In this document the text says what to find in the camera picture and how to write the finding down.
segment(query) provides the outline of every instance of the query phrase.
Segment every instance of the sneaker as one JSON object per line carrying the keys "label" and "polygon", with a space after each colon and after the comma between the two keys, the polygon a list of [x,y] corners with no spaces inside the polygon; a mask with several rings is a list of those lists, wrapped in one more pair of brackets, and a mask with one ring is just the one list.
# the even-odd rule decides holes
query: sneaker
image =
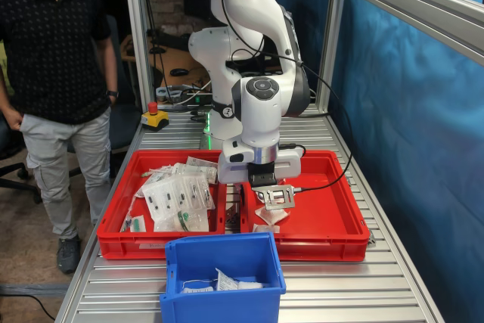
{"label": "sneaker", "polygon": [[81,260],[81,240],[79,236],[74,238],[59,239],[57,250],[57,267],[64,274],[72,274],[76,271]]}

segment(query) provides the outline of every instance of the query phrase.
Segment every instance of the slotted aluminum surface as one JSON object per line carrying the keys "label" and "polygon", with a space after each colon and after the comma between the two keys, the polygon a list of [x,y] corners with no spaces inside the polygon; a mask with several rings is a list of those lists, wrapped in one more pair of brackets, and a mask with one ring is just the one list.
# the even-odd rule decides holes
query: slotted aluminum surface
{"label": "slotted aluminum surface", "polygon": [[[315,113],[311,107],[306,113]],[[159,133],[142,132],[135,149],[198,148],[203,125],[190,115],[170,115]],[[335,151],[343,167],[345,146],[330,120],[284,119],[282,142]],[[347,173],[355,199],[376,239],[360,263],[283,262],[287,293],[279,322],[434,322],[443,321],[427,289],[389,225],[361,171]],[[228,202],[238,203],[234,188]],[[106,260],[90,241],[79,280],[73,282],[57,322],[161,322],[159,294],[165,290],[164,260]]]}

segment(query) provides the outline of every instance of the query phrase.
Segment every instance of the white cable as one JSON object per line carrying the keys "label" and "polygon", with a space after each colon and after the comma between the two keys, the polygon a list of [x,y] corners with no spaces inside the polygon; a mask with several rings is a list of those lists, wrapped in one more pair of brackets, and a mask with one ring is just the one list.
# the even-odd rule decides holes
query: white cable
{"label": "white cable", "polygon": [[187,102],[189,102],[192,98],[194,98],[195,96],[197,96],[198,94],[200,94],[208,85],[210,85],[212,83],[212,80],[210,80],[209,82],[206,83],[206,85],[204,87],[202,87],[200,89],[199,92],[197,92],[195,95],[193,95],[191,98],[187,98],[185,101],[182,101],[182,102],[178,102],[177,104],[174,104],[174,105],[183,105],[183,104],[186,104]]}

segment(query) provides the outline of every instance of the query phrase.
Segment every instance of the man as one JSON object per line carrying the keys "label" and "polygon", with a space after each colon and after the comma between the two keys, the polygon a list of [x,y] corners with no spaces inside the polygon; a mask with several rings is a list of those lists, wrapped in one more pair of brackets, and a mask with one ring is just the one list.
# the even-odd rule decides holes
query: man
{"label": "man", "polygon": [[93,224],[110,190],[109,117],[117,74],[106,14],[101,0],[0,0],[1,40],[15,95],[9,102],[0,70],[0,108],[8,125],[23,133],[27,166],[59,236],[57,265],[68,274],[80,260],[69,141],[85,177]]}

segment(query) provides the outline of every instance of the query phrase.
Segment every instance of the floor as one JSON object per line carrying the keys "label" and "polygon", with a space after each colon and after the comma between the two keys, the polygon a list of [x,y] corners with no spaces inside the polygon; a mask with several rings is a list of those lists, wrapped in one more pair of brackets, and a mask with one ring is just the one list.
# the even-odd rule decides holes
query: floor
{"label": "floor", "polygon": [[[0,160],[0,167],[25,162],[26,151]],[[70,168],[77,166],[76,156],[69,156]],[[20,182],[16,173],[6,178]],[[33,178],[28,183],[35,184]],[[92,232],[89,218],[88,199],[85,195],[84,178],[71,178],[73,213],[77,221],[82,248]],[[62,274],[56,266],[57,238],[52,233],[51,223],[43,205],[33,203],[32,194],[27,191],[0,189],[0,289],[2,285],[37,284],[66,286],[72,276]],[[63,297],[38,297],[47,311],[56,316]],[[0,298],[2,323],[48,322],[51,321],[30,298]]]}

